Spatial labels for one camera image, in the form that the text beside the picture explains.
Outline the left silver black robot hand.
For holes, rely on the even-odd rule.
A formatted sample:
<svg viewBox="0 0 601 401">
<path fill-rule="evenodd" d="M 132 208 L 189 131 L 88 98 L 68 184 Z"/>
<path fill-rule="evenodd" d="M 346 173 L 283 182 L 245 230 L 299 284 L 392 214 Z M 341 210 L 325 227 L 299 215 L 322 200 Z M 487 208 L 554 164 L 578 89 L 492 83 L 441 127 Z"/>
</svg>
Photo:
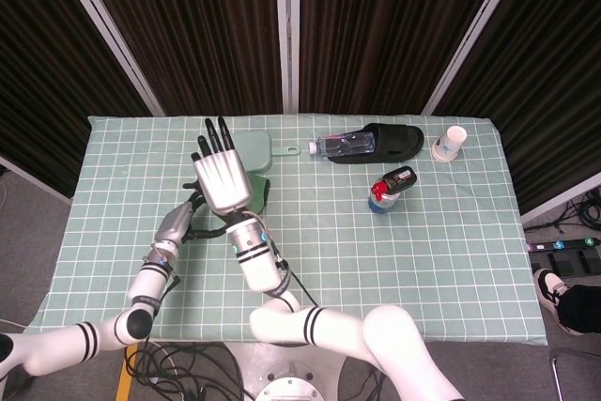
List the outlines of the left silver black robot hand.
<svg viewBox="0 0 601 401">
<path fill-rule="evenodd" d="M 176 246 L 181 246 L 190 240 L 215 239 L 223 236 L 226 232 L 225 226 L 213 230 L 192 227 L 193 215 L 207 203 L 207 200 L 198 181 L 184 183 L 183 188 L 192 190 L 193 193 L 184 203 L 165 215 L 155 234 L 154 241 L 170 241 Z"/>
</svg>

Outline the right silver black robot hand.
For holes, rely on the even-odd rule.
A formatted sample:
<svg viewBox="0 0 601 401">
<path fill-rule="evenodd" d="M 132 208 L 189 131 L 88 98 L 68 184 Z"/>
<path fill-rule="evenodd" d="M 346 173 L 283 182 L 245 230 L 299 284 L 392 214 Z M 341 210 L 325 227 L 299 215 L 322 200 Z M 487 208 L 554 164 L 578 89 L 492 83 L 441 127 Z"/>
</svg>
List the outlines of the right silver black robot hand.
<svg viewBox="0 0 601 401">
<path fill-rule="evenodd" d="M 218 127 L 205 119 L 205 133 L 197 137 L 198 150 L 191 154 L 200 191 L 218 216 L 244 210 L 252 200 L 252 188 L 230 131 L 222 116 Z"/>
</svg>

